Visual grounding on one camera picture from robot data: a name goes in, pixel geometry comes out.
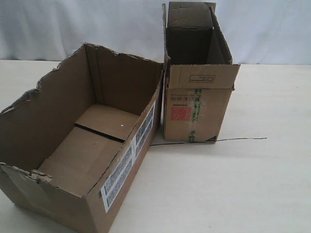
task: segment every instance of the white surface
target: white surface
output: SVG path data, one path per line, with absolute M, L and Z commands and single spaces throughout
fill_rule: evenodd
M 0 107 L 56 64 L 0 61 Z M 150 147 L 110 233 L 310 233 L 310 76 L 311 66 L 241 66 L 220 138 L 268 139 Z M 0 192 L 2 232 L 72 231 Z
M 310 0 L 213 1 L 235 63 L 311 64 Z M 1 0 L 0 58 L 60 61 L 90 42 L 162 62 L 164 2 Z

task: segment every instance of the white label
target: white label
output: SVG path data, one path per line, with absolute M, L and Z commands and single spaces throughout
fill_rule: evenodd
M 141 151 L 141 148 L 145 144 L 146 139 L 150 134 L 154 123 L 155 105 L 156 102 L 153 103 L 146 118 L 144 119 L 139 130 L 132 139 L 130 146 L 128 147 L 121 160 L 119 161 L 118 165 L 110 174 L 110 176 L 101 188 L 101 194 L 106 212 L 108 212 L 112 203 L 116 199 L 119 191 L 121 190 L 128 174 L 130 173 L 135 163 L 137 156 Z

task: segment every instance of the white curtain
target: white curtain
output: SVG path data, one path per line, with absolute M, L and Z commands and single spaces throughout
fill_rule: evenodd
M 163 2 L 0 0 L 0 59 L 62 60 L 90 42 L 162 62 Z M 215 2 L 235 63 L 311 64 L 311 0 Z

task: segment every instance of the open cardboard box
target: open cardboard box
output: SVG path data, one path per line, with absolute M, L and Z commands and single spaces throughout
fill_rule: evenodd
M 159 125 L 163 64 L 84 44 L 0 114 L 0 188 L 106 233 Z
M 167 140 L 217 140 L 240 65 L 232 64 L 215 7 L 170 2 L 166 20 L 163 5 Z

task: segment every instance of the red printed square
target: red printed square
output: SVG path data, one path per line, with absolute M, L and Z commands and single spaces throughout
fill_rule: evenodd
M 174 107 L 171 110 L 171 120 L 190 120 L 190 107 Z

